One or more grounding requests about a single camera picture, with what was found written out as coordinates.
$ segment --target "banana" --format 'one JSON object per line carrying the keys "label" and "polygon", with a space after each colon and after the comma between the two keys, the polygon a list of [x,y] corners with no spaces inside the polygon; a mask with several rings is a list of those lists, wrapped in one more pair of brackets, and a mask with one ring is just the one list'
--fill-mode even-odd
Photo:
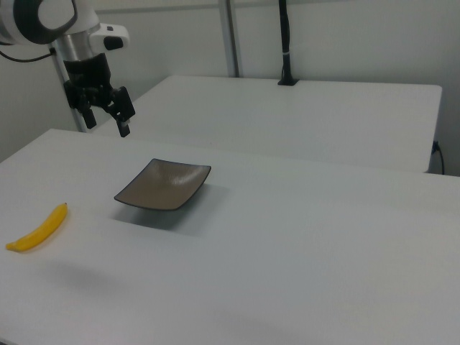
{"label": "banana", "polygon": [[65,219],[65,216],[67,216],[67,203],[63,203],[56,207],[42,225],[17,241],[8,243],[6,248],[14,252],[24,252],[37,246],[59,227]]}

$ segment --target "white table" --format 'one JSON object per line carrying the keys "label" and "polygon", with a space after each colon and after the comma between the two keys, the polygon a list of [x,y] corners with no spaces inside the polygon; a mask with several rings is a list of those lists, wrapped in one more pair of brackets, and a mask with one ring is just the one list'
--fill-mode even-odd
{"label": "white table", "polygon": [[[117,203],[153,157],[212,166],[176,212]],[[0,337],[18,345],[460,339],[460,182],[50,131],[0,164]]]}
{"label": "white table", "polygon": [[[439,86],[173,76],[134,102],[134,139],[425,172]],[[108,121],[96,134],[119,136]]]}

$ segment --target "square plate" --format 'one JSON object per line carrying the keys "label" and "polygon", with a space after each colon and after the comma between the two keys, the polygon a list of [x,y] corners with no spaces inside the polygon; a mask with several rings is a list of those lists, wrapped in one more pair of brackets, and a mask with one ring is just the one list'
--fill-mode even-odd
{"label": "square plate", "polygon": [[211,167],[153,159],[115,200],[149,210],[174,211],[204,184]]}

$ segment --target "toy banana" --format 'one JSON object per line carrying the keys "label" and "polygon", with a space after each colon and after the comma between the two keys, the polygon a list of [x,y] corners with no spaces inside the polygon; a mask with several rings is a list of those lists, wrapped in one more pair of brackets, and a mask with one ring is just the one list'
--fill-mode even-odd
{"label": "toy banana", "polygon": [[65,219],[65,216],[67,216],[67,203],[63,203],[56,207],[42,225],[17,241],[8,243],[6,248],[14,252],[24,252],[37,246],[59,227]]}

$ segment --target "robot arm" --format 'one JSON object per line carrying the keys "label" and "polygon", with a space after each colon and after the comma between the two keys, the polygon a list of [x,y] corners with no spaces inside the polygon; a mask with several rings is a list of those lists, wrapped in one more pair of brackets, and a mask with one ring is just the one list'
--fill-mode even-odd
{"label": "robot arm", "polygon": [[43,22],[59,14],[53,7],[42,11],[43,1],[1,0],[0,44],[52,44],[69,75],[64,89],[70,107],[82,114],[89,129],[96,125],[91,107],[102,108],[116,120],[120,135],[125,137],[135,111],[126,88],[112,88],[105,53],[129,44],[126,28],[100,23],[87,0],[59,0],[70,8],[72,17],[51,29]]}

